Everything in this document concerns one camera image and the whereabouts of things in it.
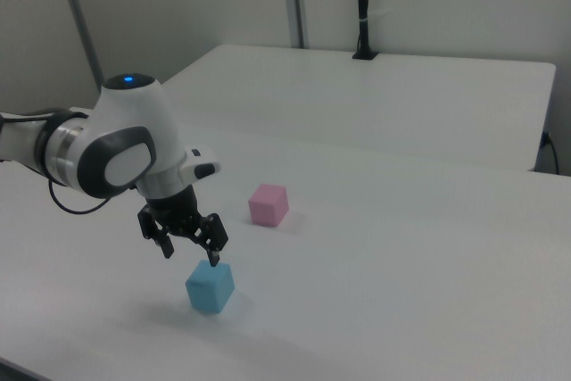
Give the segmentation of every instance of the white robot link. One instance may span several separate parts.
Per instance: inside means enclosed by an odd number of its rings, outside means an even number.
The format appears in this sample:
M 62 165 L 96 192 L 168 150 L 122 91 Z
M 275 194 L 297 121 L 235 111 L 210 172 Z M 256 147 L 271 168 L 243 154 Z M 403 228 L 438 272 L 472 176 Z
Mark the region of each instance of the white robot link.
M 0 160 L 47 177 L 56 202 L 53 182 L 105 199 L 93 210 L 135 188 L 146 199 L 137 215 L 143 236 L 152 238 L 167 259 L 174 252 L 170 235 L 200 245 L 212 266 L 228 241 L 217 214 L 198 212 L 192 186 L 219 171 L 219 163 L 207 146 L 180 143 L 162 86 L 149 76 L 107 80 L 88 116 L 68 110 L 1 114 Z

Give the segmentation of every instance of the black cable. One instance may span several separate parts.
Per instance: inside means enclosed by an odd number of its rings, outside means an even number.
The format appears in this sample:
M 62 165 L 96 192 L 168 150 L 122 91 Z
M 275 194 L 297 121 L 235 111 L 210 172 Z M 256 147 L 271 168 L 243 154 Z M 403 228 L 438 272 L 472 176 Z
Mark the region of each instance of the black cable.
M 551 137 L 547 137 L 547 143 L 551 146 L 551 151 L 553 152 L 553 159 L 555 160 L 555 174 L 559 175 L 559 159 L 557 157 L 557 151 L 555 150 L 555 145 Z
M 89 213 L 93 213 L 94 211 L 97 211 L 99 209 L 101 209 L 104 205 L 106 205 L 111 198 L 107 198 L 106 200 L 104 200 L 101 204 L 96 205 L 96 207 L 94 207 L 93 209 L 89 209 L 89 210 L 85 210 L 85 211 L 75 211 L 72 209 L 68 209 L 65 205 L 63 205 L 62 203 L 60 203 L 60 201 L 57 199 L 57 197 L 55 196 L 55 192 L 54 192 L 54 182 L 52 180 L 50 180 L 48 182 L 47 187 L 50 190 L 50 195 L 52 196 L 52 199 L 54 200 L 54 203 L 63 211 L 69 213 L 69 214 L 76 214 L 76 215 L 81 215 L 81 214 L 89 214 Z

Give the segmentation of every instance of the gray wall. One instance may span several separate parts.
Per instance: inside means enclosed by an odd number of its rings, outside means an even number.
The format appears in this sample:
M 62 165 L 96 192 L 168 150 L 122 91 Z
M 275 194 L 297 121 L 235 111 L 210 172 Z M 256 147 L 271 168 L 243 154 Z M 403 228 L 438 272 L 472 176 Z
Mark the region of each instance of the gray wall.
M 309 47 L 354 50 L 357 9 L 357 0 L 304 0 Z M 546 129 L 571 175 L 571 0 L 369 0 L 369 14 L 371 45 L 385 53 L 554 63 Z M 538 170 L 553 171 L 547 148 Z
M 0 112 L 91 107 L 96 97 L 68 0 L 0 0 Z
M 166 80 L 223 44 L 294 45 L 286 0 L 79 0 L 106 78 Z

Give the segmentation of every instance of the white tabletop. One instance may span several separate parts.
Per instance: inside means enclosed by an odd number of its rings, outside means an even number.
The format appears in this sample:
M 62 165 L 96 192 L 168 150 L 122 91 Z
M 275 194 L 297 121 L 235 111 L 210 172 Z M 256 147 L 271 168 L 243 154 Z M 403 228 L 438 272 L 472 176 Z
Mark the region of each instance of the white tabletop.
M 571 377 L 568 179 L 181 134 L 222 162 L 195 189 L 230 236 L 224 311 L 191 309 L 185 280 L 205 255 L 179 238 L 165 261 L 140 236 L 135 192 L 74 217 L 41 177 L 4 163 L 0 356 L 61 381 Z M 261 182 L 287 187 L 278 228 L 249 221 Z
M 555 66 L 219 46 L 165 83 L 197 125 L 532 170 Z

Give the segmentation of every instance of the foam block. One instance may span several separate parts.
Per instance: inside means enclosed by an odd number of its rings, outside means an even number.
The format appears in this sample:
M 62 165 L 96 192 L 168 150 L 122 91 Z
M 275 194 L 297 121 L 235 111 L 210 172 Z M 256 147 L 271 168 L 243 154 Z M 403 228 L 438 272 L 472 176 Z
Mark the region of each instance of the foam block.
M 186 290 L 195 309 L 218 314 L 234 292 L 230 266 L 219 262 L 211 267 L 208 261 L 200 261 L 186 281 Z
M 286 187 L 262 184 L 250 197 L 248 205 L 253 223 L 276 227 L 289 210 Z

